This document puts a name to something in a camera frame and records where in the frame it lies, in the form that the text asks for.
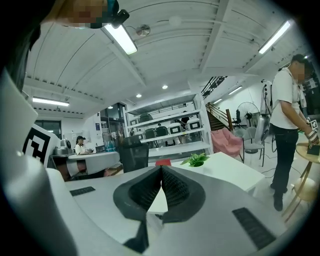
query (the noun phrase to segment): woman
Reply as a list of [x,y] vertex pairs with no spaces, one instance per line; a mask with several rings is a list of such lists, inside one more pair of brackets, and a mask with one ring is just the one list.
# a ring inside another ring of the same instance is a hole
[[75,154],[76,155],[85,155],[86,153],[86,146],[84,145],[84,137],[78,136],[76,138],[76,145],[75,145]]

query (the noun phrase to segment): black rubber pad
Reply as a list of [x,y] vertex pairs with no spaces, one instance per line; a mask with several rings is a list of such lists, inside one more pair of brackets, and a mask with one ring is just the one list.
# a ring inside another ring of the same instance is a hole
[[73,197],[75,197],[85,193],[89,193],[91,191],[95,191],[95,189],[92,186],[87,186],[87,187],[71,190],[70,193]]
[[276,237],[247,208],[236,209],[232,213],[258,250],[276,240]]

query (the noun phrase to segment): pink cloth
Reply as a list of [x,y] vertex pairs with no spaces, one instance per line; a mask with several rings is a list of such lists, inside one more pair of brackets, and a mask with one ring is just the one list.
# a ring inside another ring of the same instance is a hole
[[211,131],[214,153],[223,152],[235,158],[240,154],[243,146],[242,138],[234,136],[227,128]]

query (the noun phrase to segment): staircase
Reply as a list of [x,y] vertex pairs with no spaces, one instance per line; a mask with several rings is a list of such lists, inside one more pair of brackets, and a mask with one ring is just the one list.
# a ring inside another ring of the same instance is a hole
[[213,114],[210,112],[206,112],[208,114],[209,122],[210,122],[210,127],[211,131],[216,131],[220,130],[224,127],[226,127],[221,121],[219,121]]
[[205,107],[211,131],[220,130],[224,127],[228,128],[229,131],[233,131],[234,128],[229,109],[226,109],[225,112],[223,112],[211,103],[206,104]]

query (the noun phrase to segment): white ceiling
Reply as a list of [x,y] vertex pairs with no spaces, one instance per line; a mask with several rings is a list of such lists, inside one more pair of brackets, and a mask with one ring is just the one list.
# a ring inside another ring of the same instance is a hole
[[[256,74],[270,62],[280,66],[290,55],[308,51],[293,27],[275,51],[259,56],[258,49],[288,19],[269,1],[118,1],[130,13],[124,26],[137,45],[136,53],[127,56],[100,29],[46,23],[29,54],[23,90],[68,101],[67,111],[90,116],[125,99],[139,103],[174,94],[188,89],[188,81],[203,85],[212,76],[241,79],[245,72]],[[170,25],[172,16],[182,19],[180,26]],[[151,27],[146,37],[135,33],[142,24]]]

